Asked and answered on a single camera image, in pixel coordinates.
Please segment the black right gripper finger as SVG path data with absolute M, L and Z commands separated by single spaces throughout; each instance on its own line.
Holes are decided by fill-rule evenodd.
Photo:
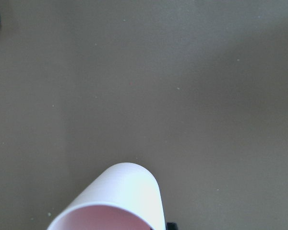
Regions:
M 177 230 L 177 223 L 167 222 L 167 230 Z

